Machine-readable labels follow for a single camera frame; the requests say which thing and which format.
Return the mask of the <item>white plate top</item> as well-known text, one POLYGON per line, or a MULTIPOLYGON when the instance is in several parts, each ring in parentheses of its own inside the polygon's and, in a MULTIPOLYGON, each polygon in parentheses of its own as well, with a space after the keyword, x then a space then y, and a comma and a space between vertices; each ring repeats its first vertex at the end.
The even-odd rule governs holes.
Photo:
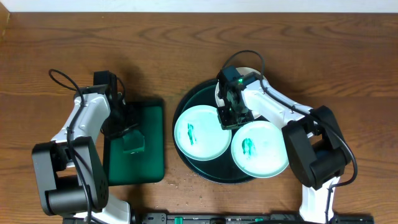
MULTIPOLYGON (((239 74, 243 75, 243 76, 246 76, 251 72, 260 74, 260 72, 258 70, 255 70, 255 69, 249 68, 249 67, 237 67, 236 69, 239 72, 239 74)), ((216 84, 216 88, 215 88, 215 101, 216 101, 216 105, 218 108, 224 106, 224 100, 220 96, 220 83, 219 82, 216 84)), ((261 115, 256 111, 252 111, 252 115, 253 115, 254 119, 258 119, 261 117, 261 115)))

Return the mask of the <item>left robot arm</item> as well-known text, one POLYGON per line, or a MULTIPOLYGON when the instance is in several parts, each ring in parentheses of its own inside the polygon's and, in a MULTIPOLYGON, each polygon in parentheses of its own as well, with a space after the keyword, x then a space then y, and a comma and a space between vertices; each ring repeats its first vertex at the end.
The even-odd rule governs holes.
POLYGON ((130 131, 115 87, 79 88, 62 129, 32 150, 42 210, 63 223, 134 223, 131 206, 109 192, 96 150, 99 134, 118 139, 130 131))

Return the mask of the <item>green sponge cloth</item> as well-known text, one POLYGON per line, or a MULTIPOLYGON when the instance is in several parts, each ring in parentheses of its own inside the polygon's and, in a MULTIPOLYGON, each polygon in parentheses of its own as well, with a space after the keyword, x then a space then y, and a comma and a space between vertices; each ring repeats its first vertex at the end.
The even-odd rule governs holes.
POLYGON ((139 130, 132 130, 123 136, 123 153, 135 154, 145 150, 145 137, 139 130))

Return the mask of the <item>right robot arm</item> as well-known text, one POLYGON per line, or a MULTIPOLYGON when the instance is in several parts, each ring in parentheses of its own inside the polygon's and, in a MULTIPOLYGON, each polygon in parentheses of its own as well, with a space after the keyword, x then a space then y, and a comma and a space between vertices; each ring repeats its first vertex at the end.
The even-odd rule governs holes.
POLYGON ((303 185, 300 216, 306 222, 330 223, 333 196, 337 187, 351 184, 358 173, 340 182, 348 164, 358 164, 347 145, 337 120, 326 106, 313 109, 300 105, 278 91, 263 78, 220 72, 217 108, 223 129, 238 129, 255 123, 254 113, 275 126, 282 138, 290 167, 303 185))

